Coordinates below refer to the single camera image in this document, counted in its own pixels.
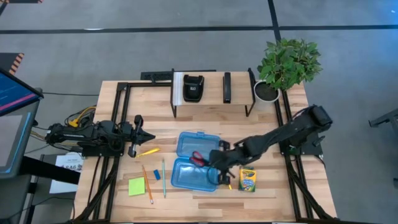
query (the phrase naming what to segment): crayola box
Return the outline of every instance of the crayola box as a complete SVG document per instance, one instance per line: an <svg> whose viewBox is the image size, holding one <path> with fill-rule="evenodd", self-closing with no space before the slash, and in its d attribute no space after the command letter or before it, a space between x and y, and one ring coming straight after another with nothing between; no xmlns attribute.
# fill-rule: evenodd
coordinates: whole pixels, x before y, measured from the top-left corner
<svg viewBox="0 0 398 224"><path fill-rule="evenodd" d="M254 192L256 190L256 171L253 167L239 168L238 190Z"/></svg>

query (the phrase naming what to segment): plastic food container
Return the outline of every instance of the plastic food container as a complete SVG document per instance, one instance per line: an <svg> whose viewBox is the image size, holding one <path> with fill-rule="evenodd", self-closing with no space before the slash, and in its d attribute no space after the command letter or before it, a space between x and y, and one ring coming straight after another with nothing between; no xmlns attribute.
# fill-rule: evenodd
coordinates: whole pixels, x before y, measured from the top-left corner
<svg viewBox="0 0 398 224"><path fill-rule="evenodd" d="M203 132L182 132L178 139L171 183L174 187L192 190L215 191L218 171L209 167L197 167L189 161L193 151L198 151L208 160L211 150L219 149L220 137Z"/></svg>

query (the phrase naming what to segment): gray floor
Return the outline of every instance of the gray floor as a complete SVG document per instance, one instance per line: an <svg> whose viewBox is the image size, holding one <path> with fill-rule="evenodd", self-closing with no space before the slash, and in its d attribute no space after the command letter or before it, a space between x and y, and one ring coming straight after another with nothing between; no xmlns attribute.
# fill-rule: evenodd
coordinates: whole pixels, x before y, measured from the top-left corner
<svg viewBox="0 0 398 224"><path fill-rule="evenodd" d="M398 24L394 0L274 0L280 26ZM10 4L5 29L92 29L178 26L271 26L267 1L51 0ZM334 120L322 146L338 216L343 220L398 220L397 136L374 119L398 108L398 30L282 31L282 37L318 42L324 70L307 83L310 103ZM259 63L273 31L125 34L0 35L0 52L23 52L17 76L45 91L97 93L103 80L135 80L141 71L246 70ZM96 97L45 96L37 121L62 122L96 103ZM41 146L31 140L27 151ZM44 149L32 154L59 153ZM49 210L36 223L65 221L70 204Z"/></svg>

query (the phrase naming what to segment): potted plant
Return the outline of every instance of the potted plant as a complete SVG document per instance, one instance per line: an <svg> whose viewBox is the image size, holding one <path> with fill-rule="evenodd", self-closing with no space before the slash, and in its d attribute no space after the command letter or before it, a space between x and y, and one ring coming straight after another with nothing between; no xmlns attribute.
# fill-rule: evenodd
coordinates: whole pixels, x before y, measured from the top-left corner
<svg viewBox="0 0 398 224"><path fill-rule="evenodd" d="M322 70L316 43L282 39L267 42L266 56L257 67L261 81L254 85L256 108L263 110L286 91L302 81L310 82Z"/></svg>

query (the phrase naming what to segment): computer screen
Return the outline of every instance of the computer screen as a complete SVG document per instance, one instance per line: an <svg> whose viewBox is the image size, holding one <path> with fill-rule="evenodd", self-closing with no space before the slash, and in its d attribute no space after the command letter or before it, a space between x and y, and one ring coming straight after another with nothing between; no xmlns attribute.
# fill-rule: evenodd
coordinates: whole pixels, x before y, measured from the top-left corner
<svg viewBox="0 0 398 224"><path fill-rule="evenodd" d="M39 91L0 68L0 116L42 98Z"/></svg>

